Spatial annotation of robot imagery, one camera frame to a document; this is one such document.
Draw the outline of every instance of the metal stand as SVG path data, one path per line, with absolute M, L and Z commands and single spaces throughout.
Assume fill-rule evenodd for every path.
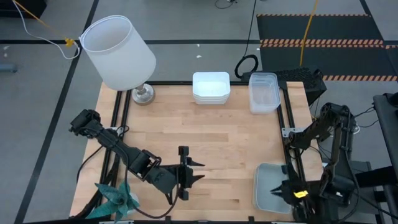
M 155 90 L 148 84 L 142 84 L 132 90 L 134 102 L 140 106 L 145 106 L 155 99 Z

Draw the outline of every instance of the green plush toy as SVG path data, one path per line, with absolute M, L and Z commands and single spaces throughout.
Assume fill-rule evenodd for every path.
M 139 204 L 130 195 L 130 186 L 127 185 L 128 193 L 124 182 L 119 185 L 119 189 L 105 185 L 95 184 L 101 194 L 108 199 L 108 201 L 96 209 L 94 209 L 86 218 L 98 218 L 106 215 L 111 215 L 116 212 L 114 222 L 118 222 L 122 217 L 127 216 L 127 212 L 138 208 Z

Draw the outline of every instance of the gray floor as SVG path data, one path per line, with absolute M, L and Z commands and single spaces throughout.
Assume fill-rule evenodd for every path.
M 85 25 L 93 0 L 48 0 L 42 19 L 71 38 L 77 38 Z M 398 16 L 395 0 L 367 0 L 384 39 L 398 40 Z M 214 7 L 214 0 L 100 0 L 94 21 L 112 14 L 132 20 L 147 40 L 168 39 L 246 39 L 249 31 L 252 1 L 239 1 L 229 9 Z M 258 1 L 258 13 L 310 13 L 313 0 Z M 320 1 L 319 14 L 362 14 L 358 0 Z M 258 39 L 257 24 L 252 39 Z M 60 39 L 36 21 L 27 21 L 35 35 Z M 32 39 L 25 34 L 20 19 L 0 18 L 0 39 Z M 0 45 L 0 62 L 16 63 L 16 74 L 0 74 L 0 127 L 2 157 L 0 177 L 3 181 L 0 209 L 3 223 L 12 223 L 21 204 L 27 183 L 39 155 L 44 136 L 57 104 L 71 61 L 64 60 L 51 45 Z M 234 66 L 244 53 L 244 45 L 150 45 L 157 57 L 157 68 L 151 80 L 190 80 L 194 72 L 226 71 L 233 76 Z M 250 54 L 259 54 L 257 45 L 249 46 Z M 250 62 L 242 70 L 251 68 Z M 49 153 L 40 175 L 25 222 L 67 218 L 75 190 L 76 171 L 83 157 L 86 141 L 67 130 L 71 119 L 82 108 L 94 108 L 101 79 L 85 53 L 75 75 L 58 122 Z M 372 96 L 396 92 L 396 82 L 327 82 L 328 91 L 321 97 L 318 109 L 327 101 L 348 105 L 354 113 L 370 107 Z M 376 119 L 374 113 L 358 118 L 367 125 Z M 330 140 L 323 145 L 328 147 Z M 378 124 L 362 129 L 354 140 L 353 159 L 371 161 L 373 168 L 389 165 L 386 147 Z

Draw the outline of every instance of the clear plastic container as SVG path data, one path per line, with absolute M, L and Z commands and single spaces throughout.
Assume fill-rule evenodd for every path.
M 283 165 L 260 164 L 254 173 L 253 205 L 260 210 L 290 213 L 292 207 L 283 198 L 271 194 L 288 177 L 282 171 Z
M 249 80 L 250 111 L 273 112 L 280 105 L 279 85 L 275 73 L 253 73 Z

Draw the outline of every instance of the wooden tabletop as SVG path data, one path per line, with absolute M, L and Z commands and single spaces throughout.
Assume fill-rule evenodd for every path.
M 137 106 L 131 100 L 124 142 L 139 149 L 147 149 L 162 158 L 162 164 L 178 164 L 178 146 L 189 146 L 190 157 L 206 164 L 194 167 L 194 174 L 206 175 L 189 189 L 190 200 L 179 200 L 170 215 L 173 220 L 233 220 L 245 221 L 254 216 L 256 221 L 291 221 L 291 214 L 256 210 L 252 204 L 254 169 L 261 163 L 285 164 L 277 112 L 251 114 L 247 86 L 232 86 L 225 105 L 196 105 L 192 86 L 154 86 L 155 101 L 148 106 Z M 302 83 L 288 83 L 290 104 L 296 127 L 307 127 L 311 122 Z M 282 99 L 285 125 L 287 115 Z M 109 126 L 116 92 L 101 87 L 96 111 L 101 122 Z M 85 158 L 99 144 L 89 140 Z M 95 156 L 81 171 L 70 214 L 82 210 L 96 191 L 100 179 L 104 151 Z M 322 174 L 320 155 L 306 150 L 302 155 L 307 180 L 318 180 Z M 124 164 L 118 174 L 118 185 L 123 181 Z M 169 204 L 164 195 L 147 182 L 128 175 L 131 191 L 139 197 L 140 208 L 161 215 Z M 128 219 L 146 220 L 141 214 Z

